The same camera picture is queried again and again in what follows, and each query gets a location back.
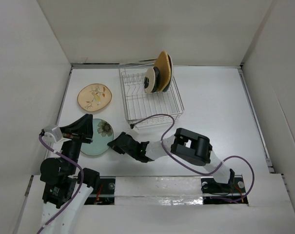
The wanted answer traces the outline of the woven bamboo square tray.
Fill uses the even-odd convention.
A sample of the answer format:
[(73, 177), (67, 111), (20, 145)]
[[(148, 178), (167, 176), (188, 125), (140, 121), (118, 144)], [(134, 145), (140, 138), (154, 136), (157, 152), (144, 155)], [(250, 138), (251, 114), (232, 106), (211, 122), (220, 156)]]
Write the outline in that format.
[(169, 78), (170, 78), (170, 65), (169, 65), (168, 54), (166, 51), (162, 51), (159, 54), (156, 62), (154, 63), (154, 66), (160, 70), (161, 81), (157, 91), (162, 92), (162, 90), (168, 84)]

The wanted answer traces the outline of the light green flower plate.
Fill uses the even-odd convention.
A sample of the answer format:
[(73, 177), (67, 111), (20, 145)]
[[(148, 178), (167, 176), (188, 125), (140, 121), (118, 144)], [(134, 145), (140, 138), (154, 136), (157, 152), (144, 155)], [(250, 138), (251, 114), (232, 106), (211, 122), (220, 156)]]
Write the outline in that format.
[(107, 145), (114, 139), (112, 126), (105, 120), (93, 119), (93, 137), (90, 144), (83, 143), (81, 152), (87, 156), (99, 156), (109, 149)]

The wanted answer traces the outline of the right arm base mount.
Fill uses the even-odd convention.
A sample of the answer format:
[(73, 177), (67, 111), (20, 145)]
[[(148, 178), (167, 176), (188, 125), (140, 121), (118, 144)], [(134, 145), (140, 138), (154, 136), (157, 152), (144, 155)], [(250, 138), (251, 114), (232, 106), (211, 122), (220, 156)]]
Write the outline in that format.
[(201, 191), (204, 205), (248, 204), (248, 198), (245, 196), (246, 187), (243, 176), (236, 175), (233, 186), (216, 183), (212, 177), (201, 177)]

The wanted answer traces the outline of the red teal flower plate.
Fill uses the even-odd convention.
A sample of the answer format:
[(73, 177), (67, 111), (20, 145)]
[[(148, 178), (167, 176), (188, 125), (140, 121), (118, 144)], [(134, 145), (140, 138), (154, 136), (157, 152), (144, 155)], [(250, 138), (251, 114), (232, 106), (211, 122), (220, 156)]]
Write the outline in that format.
[(173, 63), (172, 63), (172, 58), (170, 55), (168, 55), (169, 59), (169, 65), (170, 65), (170, 78), (168, 84), (165, 86), (165, 88), (162, 90), (162, 92), (167, 92), (170, 88), (171, 82), (172, 82), (172, 76), (173, 76)]

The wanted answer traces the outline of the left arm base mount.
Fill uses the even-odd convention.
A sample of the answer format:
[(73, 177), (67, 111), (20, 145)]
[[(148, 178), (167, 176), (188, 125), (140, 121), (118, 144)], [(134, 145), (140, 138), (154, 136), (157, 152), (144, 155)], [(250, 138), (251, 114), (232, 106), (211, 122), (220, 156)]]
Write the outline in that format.
[(115, 187), (115, 177), (101, 177), (98, 189), (92, 191), (84, 205), (114, 205)]

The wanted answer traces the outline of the beige bird pattern plate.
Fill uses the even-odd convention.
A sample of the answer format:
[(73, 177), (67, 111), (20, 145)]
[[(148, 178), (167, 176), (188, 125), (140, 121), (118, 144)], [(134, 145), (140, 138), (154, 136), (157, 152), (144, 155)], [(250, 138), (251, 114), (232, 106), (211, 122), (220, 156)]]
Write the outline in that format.
[(110, 89), (99, 83), (83, 88), (77, 97), (79, 106), (87, 112), (96, 112), (106, 107), (112, 100)]

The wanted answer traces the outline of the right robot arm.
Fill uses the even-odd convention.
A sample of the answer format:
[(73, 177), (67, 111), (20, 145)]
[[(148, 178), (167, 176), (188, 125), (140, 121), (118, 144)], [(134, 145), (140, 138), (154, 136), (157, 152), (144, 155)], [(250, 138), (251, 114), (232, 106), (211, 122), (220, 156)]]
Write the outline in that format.
[(234, 187), (234, 171), (216, 156), (209, 138), (183, 128), (178, 128), (168, 138), (146, 142), (135, 141), (131, 135), (122, 132), (107, 145), (115, 152), (128, 154), (142, 163), (155, 161), (171, 153), (192, 165), (203, 167), (207, 171), (205, 176), (212, 175), (213, 185), (224, 193)]

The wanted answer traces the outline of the black round plate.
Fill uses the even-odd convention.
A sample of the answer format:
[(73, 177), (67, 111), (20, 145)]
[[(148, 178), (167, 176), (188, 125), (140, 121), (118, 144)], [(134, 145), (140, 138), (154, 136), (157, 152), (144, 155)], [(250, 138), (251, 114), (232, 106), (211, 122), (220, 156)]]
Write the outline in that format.
[(154, 66), (153, 70), (155, 72), (155, 83), (154, 83), (154, 87), (152, 89), (152, 93), (155, 93), (160, 86), (161, 75), (160, 75), (160, 70), (157, 67)]

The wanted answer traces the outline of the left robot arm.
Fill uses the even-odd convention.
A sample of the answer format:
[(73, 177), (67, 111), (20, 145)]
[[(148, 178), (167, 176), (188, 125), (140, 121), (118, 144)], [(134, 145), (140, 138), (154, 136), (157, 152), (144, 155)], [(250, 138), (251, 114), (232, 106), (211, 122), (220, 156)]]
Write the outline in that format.
[(39, 134), (40, 143), (55, 155), (40, 165), (45, 186), (39, 234), (73, 233), (88, 196), (100, 189), (99, 172), (78, 164), (82, 144), (92, 143), (92, 137), (92, 114), (64, 127), (47, 126)]

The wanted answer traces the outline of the cream plate black spot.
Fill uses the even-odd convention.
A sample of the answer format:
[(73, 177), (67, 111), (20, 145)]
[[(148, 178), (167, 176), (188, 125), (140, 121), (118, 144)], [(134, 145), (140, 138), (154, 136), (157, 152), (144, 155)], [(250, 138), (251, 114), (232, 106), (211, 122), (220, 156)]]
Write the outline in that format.
[(156, 72), (154, 71), (154, 68), (148, 68), (144, 78), (145, 93), (149, 94), (155, 92), (157, 90), (156, 84)]

